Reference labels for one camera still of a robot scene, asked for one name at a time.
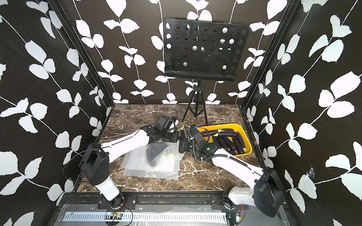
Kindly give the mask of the clear zip-top bag top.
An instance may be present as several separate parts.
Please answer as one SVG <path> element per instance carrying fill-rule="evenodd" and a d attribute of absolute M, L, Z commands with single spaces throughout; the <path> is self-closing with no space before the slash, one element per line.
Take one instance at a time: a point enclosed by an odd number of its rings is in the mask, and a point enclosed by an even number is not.
<path fill-rule="evenodd" d="M 122 168 L 145 173 L 171 172 L 184 155 L 179 151 L 179 142 L 156 142 L 128 152 L 123 159 Z"/>

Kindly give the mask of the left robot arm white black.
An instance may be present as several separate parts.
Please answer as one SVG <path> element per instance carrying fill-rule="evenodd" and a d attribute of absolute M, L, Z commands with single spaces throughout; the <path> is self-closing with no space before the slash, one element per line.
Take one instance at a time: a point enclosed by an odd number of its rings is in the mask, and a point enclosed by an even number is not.
<path fill-rule="evenodd" d="M 110 163 L 121 156 L 128 158 L 126 163 L 132 170 L 150 172 L 174 169 L 179 161 L 179 132 L 143 126 L 136 132 L 103 144 L 93 142 L 85 150 L 79 168 L 89 183 L 96 187 L 107 201 L 122 199 L 122 194 L 110 175 Z"/>

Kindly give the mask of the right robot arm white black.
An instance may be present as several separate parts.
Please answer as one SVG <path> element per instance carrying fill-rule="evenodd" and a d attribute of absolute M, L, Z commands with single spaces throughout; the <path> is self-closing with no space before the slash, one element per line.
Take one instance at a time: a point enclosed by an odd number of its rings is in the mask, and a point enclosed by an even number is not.
<path fill-rule="evenodd" d="M 223 205 L 230 210 L 252 205 L 263 214 L 275 217 L 285 201 L 286 189 L 272 168 L 262 169 L 234 157 L 222 147 L 208 143 L 197 129 L 180 130 L 179 150 L 189 151 L 198 163 L 210 163 L 239 178 L 247 188 L 232 187 L 223 194 Z"/>

